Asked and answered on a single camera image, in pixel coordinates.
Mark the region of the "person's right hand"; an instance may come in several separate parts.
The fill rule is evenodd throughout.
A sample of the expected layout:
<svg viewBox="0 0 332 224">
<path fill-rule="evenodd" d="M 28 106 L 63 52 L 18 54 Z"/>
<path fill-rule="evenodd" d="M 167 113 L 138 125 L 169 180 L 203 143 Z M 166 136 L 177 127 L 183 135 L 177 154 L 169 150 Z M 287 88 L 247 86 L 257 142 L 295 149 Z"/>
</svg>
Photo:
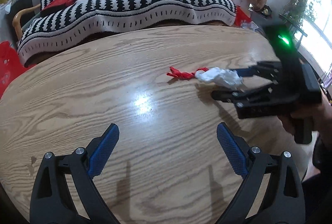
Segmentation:
<svg viewBox="0 0 332 224">
<path fill-rule="evenodd" d="M 312 119 L 312 130 L 317 131 L 325 146 L 331 147 L 331 105 L 327 97 L 321 94 L 321 103 L 313 106 L 303 106 L 293 112 L 293 119 Z"/>
</svg>

